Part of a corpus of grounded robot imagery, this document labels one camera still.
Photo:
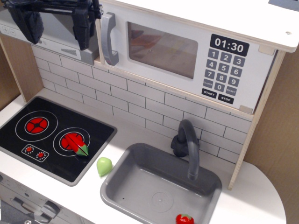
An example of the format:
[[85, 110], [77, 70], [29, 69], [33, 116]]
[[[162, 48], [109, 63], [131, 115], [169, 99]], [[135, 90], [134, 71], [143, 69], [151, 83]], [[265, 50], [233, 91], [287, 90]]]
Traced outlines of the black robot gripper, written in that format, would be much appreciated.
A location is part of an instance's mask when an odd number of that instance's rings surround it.
[[103, 15], [98, 0], [2, 0], [26, 39], [37, 44], [44, 27], [42, 13], [72, 15], [73, 32], [80, 50], [89, 48], [90, 38], [94, 35], [95, 19]]

